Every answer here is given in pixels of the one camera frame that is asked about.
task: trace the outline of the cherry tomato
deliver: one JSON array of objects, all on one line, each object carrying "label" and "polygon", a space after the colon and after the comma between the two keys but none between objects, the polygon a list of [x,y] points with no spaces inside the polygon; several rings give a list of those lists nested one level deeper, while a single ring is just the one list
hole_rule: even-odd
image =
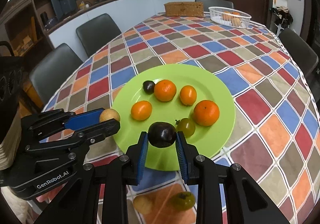
[{"label": "cherry tomato", "polygon": [[195,205],[196,198],[191,192],[180,192],[173,195],[170,201],[177,211],[187,211]]},{"label": "cherry tomato", "polygon": [[176,120],[177,132],[182,131],[185,137],[190,137],[195,133],[196,125],[189,118]]}]

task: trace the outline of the checkered tablecloth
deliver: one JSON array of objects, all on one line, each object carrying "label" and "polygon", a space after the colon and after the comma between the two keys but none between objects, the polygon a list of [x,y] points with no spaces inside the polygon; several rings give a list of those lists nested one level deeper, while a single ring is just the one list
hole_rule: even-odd
[{"label": "checkered tablecloth", "polygon": [[[301,224],[314,207],[320,187],[319,113],[302,72],[278,38],[251,23],[234,29],[204,18],[158,15],[123,33],[90,57],[57,91],[45,110],[82,113],[109,108],[121,88],[138,73],[163,64],[182,63],[206,69],[229,88],[236,107],[233,133],[213,160],[241,164],[292,224]],[[66,138],[65,130],[47,141]],[[86,161],[95,166],[122,154],[112,137],[91,146]],[[137,187],[128,187],[130,224],[191,224],[194,208],[178,215],[168,198],[186,186],[179,172],[145,169]],[[226,203],[220,187],[223,218]],[[146,194],[155,202],[148,215],[132,200]],[[103,187],[100,198],[103,198]],[[98,221],[101,220],[100,200]]]}]

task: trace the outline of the screw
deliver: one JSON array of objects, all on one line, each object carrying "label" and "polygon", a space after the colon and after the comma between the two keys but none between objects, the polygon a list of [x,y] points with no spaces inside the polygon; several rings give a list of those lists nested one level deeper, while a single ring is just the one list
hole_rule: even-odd
[{"label": "screw", "polygon": [[234,163],[234,164],[232,165],[232,168],[235,169],[236,171],[239,171],[239,170],[241,170],[241,165],[238,164],[238,163]]},{"label": "screw", "polygon": [[68,158],[71,160],[74,159],[75,157],[76,157],[76,154],[74,152],[71,152],[68,154]]},{"label": "screw", "polygon": [[205,160],[205,157],[203,155],[197,155],[196,156],[196,160],[197,161],[204,161]]},{"label": "screw", "polygon": [[127,161],[127,160],[129,160],[129,156],[128,155],[121,155],[120,157],[119,157],[119,160],[120,161]]},{"label": "screw", "polygon": [[92,169],[92,164],[91,163],[86,163],[84,166],[83,166],[83,169],[85,169],[86,171],[89,171]]}]

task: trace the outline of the chair backrest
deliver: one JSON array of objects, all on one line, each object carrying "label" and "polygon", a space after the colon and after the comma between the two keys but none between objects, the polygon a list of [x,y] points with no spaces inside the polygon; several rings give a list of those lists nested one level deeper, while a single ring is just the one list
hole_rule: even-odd
[{"label": "chair backrest", "polygon": [[319,62],[319,57],[314,50],[289,28],[280,33],[279,39],[302,70],[304,76],[310,76]]},{"label": "chair backrest", "polygon": [[90,57],[109,41],[119,36],[121,31],[110,15],[104,13],[79,26],[76,33]]},{"label": "chair backrest", "polygon": [[209,11],[209,7],[226,7],[233,9],[233,2],[231,1],[224,1],[224,0],[195,0],[195,2],[202,2],[203,3],[203,10]]},{"label": "chair backrest", "polygon": [[44,104],[81,64],[81,59],[66,43],[62,43],[41,60],[31,71],[29,78]]}]

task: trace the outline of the wicker box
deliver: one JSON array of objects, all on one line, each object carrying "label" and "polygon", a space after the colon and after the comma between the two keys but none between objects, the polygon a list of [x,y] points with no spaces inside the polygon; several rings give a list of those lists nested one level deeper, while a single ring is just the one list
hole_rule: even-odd
[{"label": "wicker box", "polygon": [[203,17],[202,2],[168,2],[164,8],[166,16]]}]

